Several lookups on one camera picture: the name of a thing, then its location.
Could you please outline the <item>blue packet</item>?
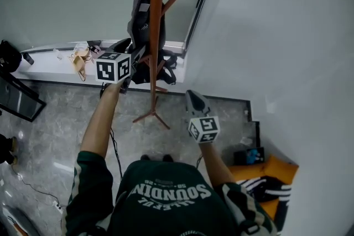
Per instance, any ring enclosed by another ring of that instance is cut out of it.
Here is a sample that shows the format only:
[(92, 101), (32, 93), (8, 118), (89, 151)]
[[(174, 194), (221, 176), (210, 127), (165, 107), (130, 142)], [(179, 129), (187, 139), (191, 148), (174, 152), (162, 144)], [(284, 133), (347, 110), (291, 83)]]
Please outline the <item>blue packet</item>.
[(253, 148), (247, 149), (247, 165), (260, 164), (264, 162), (264, 149)]

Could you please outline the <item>black framed curved mirror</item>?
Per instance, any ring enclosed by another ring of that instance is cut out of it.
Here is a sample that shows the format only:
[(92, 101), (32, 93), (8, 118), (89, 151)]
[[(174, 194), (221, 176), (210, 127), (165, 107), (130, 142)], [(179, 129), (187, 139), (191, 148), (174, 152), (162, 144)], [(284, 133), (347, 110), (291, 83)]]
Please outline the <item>black framed curved mirror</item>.
[(0, 65), (0, 110), (33, 122), (45, 106), (38, 93)]

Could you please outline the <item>large black backpack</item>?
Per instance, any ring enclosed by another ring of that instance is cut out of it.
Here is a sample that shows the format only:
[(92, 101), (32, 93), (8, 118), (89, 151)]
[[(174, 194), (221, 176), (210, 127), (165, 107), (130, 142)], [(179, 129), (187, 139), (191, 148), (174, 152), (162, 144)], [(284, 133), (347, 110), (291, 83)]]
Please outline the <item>large black backpack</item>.
[[(135, 49), (131, 43), (127, 50), (128, 54), (131, 54)], [(162, 80), (169, 85), (176, 84), (176, 76), (174, 74), (174, 69), (176, 69), (177, 55), (169, 50), (159, 49), (158, 50), (158, 69), (157, 69), (157, 80)], [(150, 83), (150, 70), (147, 62), (139, 62), (139, 64), (132, 64), (132, 74), (131, 81), (139, 85), (142, 83)]]

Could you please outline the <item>dark grey garment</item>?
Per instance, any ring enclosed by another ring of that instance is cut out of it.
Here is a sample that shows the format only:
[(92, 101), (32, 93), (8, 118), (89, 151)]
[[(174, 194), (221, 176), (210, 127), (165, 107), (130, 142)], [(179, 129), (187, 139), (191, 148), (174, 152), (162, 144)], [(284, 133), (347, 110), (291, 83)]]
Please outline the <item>dark grey garment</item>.
[(127, 32), (132, 39), (133, 48), (145, 46), (150, 52), (150, 0), (134, 0), (131, 20), (128, 22)]

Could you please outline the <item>brown wooden coat rack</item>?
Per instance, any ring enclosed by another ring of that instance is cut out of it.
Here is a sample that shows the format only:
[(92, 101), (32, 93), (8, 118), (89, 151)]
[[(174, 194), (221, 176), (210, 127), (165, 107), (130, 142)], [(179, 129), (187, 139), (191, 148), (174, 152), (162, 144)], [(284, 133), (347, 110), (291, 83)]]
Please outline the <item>brown wooden coat rack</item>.
[(157, 74), (163, 67), (163, 62), (161, 62), (160, 64), (158, 63), (161, 17), (175, 3), (175, 1), (176, 0), (167, 0), (165, 3), (163, 3), (163, 0), (150, 0), (150, 21), (149, 21), (150, 54), (143, 57), (140, 60), (140, 62), (145, 63), (145, 65), (149, 67), (151, 104), (150, 104), (150, 111), (148, 113), (133, 120), (133, 123), (137, 123), (147, 117), (155, 117), (167, 130), (169, 130), (170, 127), (159, 117), (159, 115), (156, 112), (156, 103), (158, 100), (156, 91), (166, 92), (167, 90), (156, 86), (156, 82), (157, 82)]

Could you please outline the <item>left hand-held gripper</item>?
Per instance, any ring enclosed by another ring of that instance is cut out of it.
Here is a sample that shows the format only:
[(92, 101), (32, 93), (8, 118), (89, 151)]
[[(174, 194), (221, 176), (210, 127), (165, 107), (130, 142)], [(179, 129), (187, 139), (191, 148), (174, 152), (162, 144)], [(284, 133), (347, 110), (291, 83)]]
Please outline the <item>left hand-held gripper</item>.
[(111, 84), (121, 84), (120, 93), (127, 93), (131, 80), (131, 59), (132, 64), (139, 64), (145, 54), (145, 46), (136, 48), (131, 55), (126, 54), (131, 43), (131, 38), (120, 40), (110, 46), (110, 52), (95, 60), (96, 81), (102, 83), (100, 94)]

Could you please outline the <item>grey curved furniture piece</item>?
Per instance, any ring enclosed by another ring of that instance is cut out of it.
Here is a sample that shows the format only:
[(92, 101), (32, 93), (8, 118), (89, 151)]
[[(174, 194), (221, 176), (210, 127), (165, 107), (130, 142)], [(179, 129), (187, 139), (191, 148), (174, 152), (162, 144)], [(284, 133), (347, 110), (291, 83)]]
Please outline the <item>grey curved furniture piece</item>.
[(35, 225), (19, 208), (3, 206), (2, 212), (9, 224), (17, 232), (17, 236), (40, 236)]

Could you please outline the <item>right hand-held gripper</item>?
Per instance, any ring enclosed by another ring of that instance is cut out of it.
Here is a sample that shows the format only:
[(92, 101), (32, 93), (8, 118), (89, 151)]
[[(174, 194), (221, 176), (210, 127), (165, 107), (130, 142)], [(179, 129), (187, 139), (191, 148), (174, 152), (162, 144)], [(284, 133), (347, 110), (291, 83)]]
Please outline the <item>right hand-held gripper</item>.
[(211, 113), (209, 100), (192, 90), (187, 90), (185, 97), (186, 111), (191, 117), (188, 126), (189, 134), (198, 144), (212, 143), (220, 133), (220, 123), (218, 116), (208, 117)]

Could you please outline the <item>small black backpack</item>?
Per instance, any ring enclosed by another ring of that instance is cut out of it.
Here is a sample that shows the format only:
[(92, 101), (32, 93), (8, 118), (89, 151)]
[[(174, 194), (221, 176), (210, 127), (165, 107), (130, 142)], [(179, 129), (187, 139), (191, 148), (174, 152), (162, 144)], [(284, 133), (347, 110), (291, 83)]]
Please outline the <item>small black backpack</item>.
[(15, 72), (22, 60), (21, 53), (9, 42), (0, 43), (0, 65), (9, 73)]

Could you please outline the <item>person's left forearm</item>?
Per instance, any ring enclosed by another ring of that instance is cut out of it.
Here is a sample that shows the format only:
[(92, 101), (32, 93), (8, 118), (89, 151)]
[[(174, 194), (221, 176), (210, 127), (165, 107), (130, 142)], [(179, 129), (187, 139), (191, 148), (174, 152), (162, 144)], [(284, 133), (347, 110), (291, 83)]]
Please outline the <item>person's left forearm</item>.
[(89, 121), (81, 143), (80, 151), (98, 154), (105, 158), (108, 149), (110, 129), (119, 99), (121, 83), (108, 85)]

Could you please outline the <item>black box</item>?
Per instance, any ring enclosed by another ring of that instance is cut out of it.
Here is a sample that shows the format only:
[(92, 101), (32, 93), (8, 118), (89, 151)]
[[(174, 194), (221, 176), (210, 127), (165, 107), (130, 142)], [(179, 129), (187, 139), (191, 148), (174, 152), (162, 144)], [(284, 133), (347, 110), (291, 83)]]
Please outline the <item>black box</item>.
[(247, 165), (247, 149), (241, 150), (233, 153), (234, 165), (244, 166)]

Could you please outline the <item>white window ledge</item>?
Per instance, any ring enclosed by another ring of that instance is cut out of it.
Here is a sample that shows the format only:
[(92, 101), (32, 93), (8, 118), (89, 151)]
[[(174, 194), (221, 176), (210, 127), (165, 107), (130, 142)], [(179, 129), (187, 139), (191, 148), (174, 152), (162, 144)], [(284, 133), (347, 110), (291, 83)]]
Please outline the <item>white window ledge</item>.
[[(95, 66), (92, 62), (85, 63), (86, 80), (82, 81), (70, 56), (77, 44), (84, 44), (83, 41), (69, 42), (63, 44), (52, 44), (25, 50), (34, 60), (31, 65), (26, 60), (22, 60), (16, 72), (12, 73), (16, 78), (23, 80), (48, 81), (59, 83), (73, 83), (84, 85), (97, 85), (95, 80)], [(178, 55), (182, 54), (184, 43), (178, 41), (166, 41), (164, 49), (170, 50)], [(184, 84), (186, 73), (187, 56), (178, 56), (177, 67), (174, 70), (176, 84), (168, 85), (163, 81), (157, 81), (157, 86), (167, 89), (169, 92), (184, 93), (187, 87)]]

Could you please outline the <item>orange bag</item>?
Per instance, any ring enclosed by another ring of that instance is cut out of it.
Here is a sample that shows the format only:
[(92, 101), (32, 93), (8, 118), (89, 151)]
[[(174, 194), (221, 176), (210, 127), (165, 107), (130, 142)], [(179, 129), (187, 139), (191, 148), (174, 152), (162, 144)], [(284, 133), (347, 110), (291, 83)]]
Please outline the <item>orange bag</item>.
[(298, 165), (287, 163), (271, 155), (267, 162), (255, 165), (230, 166), (235, 181), (248, 180), (256, 177), (275, 177), (286, 185), (291, 185), (298, 170)]

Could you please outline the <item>person's dark green shirt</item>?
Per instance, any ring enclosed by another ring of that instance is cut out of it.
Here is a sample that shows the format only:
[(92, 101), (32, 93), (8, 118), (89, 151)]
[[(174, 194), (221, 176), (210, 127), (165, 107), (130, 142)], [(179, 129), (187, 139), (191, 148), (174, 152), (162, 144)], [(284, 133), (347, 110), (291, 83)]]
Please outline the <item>person's dark green shirt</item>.
[(138, 160), (112, 185), (103, 157), (78, 154), (63, 236), (277, 236), (244, 187), (211, 187), (185, 163)]

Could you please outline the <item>black white striped jacket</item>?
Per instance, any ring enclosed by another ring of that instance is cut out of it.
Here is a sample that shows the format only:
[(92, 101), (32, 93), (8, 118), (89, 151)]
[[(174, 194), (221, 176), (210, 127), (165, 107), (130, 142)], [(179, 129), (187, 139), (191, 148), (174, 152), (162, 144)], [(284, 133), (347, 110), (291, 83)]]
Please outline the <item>black white striped jacket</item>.
[(287, 217), (291, 196), (291, 185), (275, 177), (262, 176), (237, 181), (262, 206), (273, 220), (278, 235), (281, 235)]

